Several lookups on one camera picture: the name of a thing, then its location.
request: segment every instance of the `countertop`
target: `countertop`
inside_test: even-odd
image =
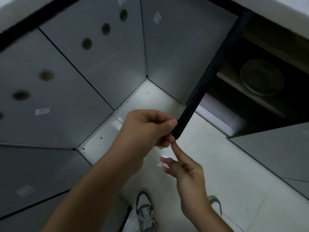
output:
[[[52,0],[0,0],[0,33]],[[233,0],[309,39],[309,0]]]

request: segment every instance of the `floor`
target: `floor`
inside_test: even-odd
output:
[[[184,108],[146,80],[79,149],[94,164],[108,150],[131,110],[158,109],[178,118]],[[234,232],[309,231],[309,201],[197,113],[177,143],[203,166],[207,193],[218,197],[222,218]],[[123,187],[121,197],[134,205],[137,193],[146,189],[152,195],[158,231],[196,231],[181,212],[176,181],[161,170],[160,156],[175,158],[171,148],[155,147],[143,168]],[[123,231],[139,231],[134,208]]]

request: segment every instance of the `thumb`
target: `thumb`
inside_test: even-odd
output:
[[[176,127],[176,125],[176,119],[165,121],[162,124],[156,125],[156,136],[160,138],[170,134],[172,130]]]
[[[168,165],[168,167],[171,169],[173,175],[177,180],[181,179],[183,176],[186,175],[186,172],[178,161],[173,160],[172,163]]]

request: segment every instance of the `ventilation hole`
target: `ventilation hole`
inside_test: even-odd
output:
[[[13,93],[12,97],[14,100],[23,101],[30,97],[30,93],[25,90],[18,90],[15,93]]]
[[[119,18],[122,22],[126,21],[128,18],[128,12],[126,9],[123,9],[120,14],[119,14]]]
[[[92,41],[89,38],[85,38],[82,41],[82,48],[85,50],[89,50],[92,47]]]
[[[50,81],[54,78],[54,74],[50,70],[44,69],[39,73],[39,78],[43,81]]]
[[[111,32],[111,26],[108,23],[103,24],[102,26],[102,33],[103,35],[108,35]]]

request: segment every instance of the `sticker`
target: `sticker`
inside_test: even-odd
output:
[[[27,195],[31,194],[33,191],[34,191],[33,187],[26,185],[25,187],[17,190],[16,193],[21,197],[26,197]]]
[[[304,135],[309,136],[309,130],[303,130],[302,132]]]
[[[154,22],[155,22],[156,24],[159,24],[160,21],[161,21],[161,19],[162,19],[161,15],[157,12],[157,13],[154,15]]]
[[[36,109],[35,115],[44,115],[50,113],[50,108],[42,108],[42,109]]]
[[[121,6],[123,3],[125,3],[127,0],[118,0],[119,6]]]

